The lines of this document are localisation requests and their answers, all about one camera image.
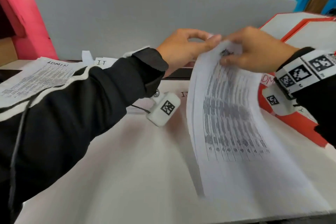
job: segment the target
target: white table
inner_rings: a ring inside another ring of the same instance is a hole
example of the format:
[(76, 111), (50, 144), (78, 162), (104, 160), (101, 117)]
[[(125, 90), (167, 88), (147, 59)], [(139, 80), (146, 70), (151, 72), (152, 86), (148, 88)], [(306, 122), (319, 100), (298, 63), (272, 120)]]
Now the white table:
[[(19, 69), (23, 63), (16, 61), (4, 68)], [(162, 86), (170, 83), (163, 81)], [(188, 81), (174, 83), (176, 93), (187, 91)], [(144, 115), (126, 115), (96, 137), (67, 174), (27, 201), (16, 223), (246, 223), (286, 217), (235, 209), (241, 218), (233, 219), (229, 202), (198, 199), (188, 169), (195, 157), (185, 126), (185, 101), (182, 98), (181, 107), (164, 128), (154, 126)], [(276, 117), (262, 113), (336, 211), (335, 149), (320, 148)]]

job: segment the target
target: black jacket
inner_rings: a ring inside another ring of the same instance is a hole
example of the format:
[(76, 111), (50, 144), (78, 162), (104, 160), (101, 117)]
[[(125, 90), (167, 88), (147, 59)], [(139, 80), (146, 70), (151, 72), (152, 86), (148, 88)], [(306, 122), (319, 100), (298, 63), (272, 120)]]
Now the black jacket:
[[(291, 59), (309, 51), (301, 50)], [(85, 155), (91, 140), (109, 130), (126, 114), (126, 107), (139, 98), (153, 95), (163, 74), (136, 57), (120, 58), (108, 69), (81, 69), (70, 84), (34, 96), (15, 165), (15, 218), (22, 202), (68, 172)], [(334, 145), (330, 118), (336, 111), (336, 76), (308, 86), (294, 96), (318, 121), (317, 132)], [(24, 101), (0, 109), (1, 223), (9, 223), (11, 156), (26, 105), (27, 101)]]

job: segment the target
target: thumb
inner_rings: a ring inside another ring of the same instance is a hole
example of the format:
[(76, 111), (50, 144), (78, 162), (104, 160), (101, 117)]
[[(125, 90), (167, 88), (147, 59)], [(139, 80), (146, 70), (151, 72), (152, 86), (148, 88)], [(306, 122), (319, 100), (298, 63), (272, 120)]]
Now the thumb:
[(245, 68), (245, 56), (244, 55), (228, 55), (222, 57), (219, 61), (222, 66), (237, 66), (239, 68)]
[(209, 39), (205, 40), (202, 43), (193, 43), (195, 47), (194, 52), (195, 58), (204, 52), (211, 51), (213, 48), (219, 45), (221, 40), (222, 40), (221, 35), (213, 35), (212, 37), (210, 37)]

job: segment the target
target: black wire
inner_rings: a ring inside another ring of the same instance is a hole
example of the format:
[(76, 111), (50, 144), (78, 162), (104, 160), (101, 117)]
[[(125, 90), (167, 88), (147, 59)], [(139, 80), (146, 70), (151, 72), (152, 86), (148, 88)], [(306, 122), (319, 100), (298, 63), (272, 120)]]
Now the black wire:
[(17, 132), (15, 146), (14, 146), (12, 158), (11, 158), (11, 161), (10, 161), (10, 181), (9, 181), (10, 182), (10, 189), (9, 189), (8, 209), (10, 211), (10, 222), (11, 223), (15, 222), (15, 215), (14, 215), (15, 213), (14, 213), (14, 207), (13, 207), (14, 206), (15, 189), (16, 189), (15, 162), (16, 162), (16, 158), (17, 158), (17, 155), (18, 155), (18, 150), (19, 150), (20, 141), (21, 141), (21, 137), (22, 137), (22, 130), (23, 130), (24, 125), (25, 125), (27, 113), (28, 113), (30, 105), (32, 104), (32, 102), (34, 101), (35, 98), (36, 97), (32, 97), (28, 101), (28, 103), (26, 105), (26, 108), (24, 109), (24, 111), (21, 115), (19, 131)]
[(145, 111), (146, 113), (151, 113), (150, 111), (148, 111), (148, 110), (146, 110), (146, 109), (144, 109), (144, 108), (142, 108), (142, 107), (138, 107), (138, 106), (136, 106), (136, 105), (131, 105), (132, 107), (135, 107), (135, 108), (139, 108), (139, 109), (141, 109), (142, 111)]

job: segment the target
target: hand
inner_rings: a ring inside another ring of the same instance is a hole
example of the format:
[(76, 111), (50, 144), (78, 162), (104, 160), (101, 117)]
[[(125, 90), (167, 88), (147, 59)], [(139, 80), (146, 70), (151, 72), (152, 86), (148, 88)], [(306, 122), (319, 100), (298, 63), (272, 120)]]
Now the hand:
[[(169, 65), (165, 77), (196, 59), (200, 54), (211, 51), (221, 42), (221, 35), (210, 36), (211, 34), (205, 31), (183, 28), (164, 40), (156, 50)], [(188, 41), (191, 38), (198, 38), (204, 42)]]
[(230, 34), (225, 40), (242, 44), (243, 54), (225, 56), (220, 60), (220, 64), (234, 65), (258, 73), (275, 72), (299, 50), (253, 27)]

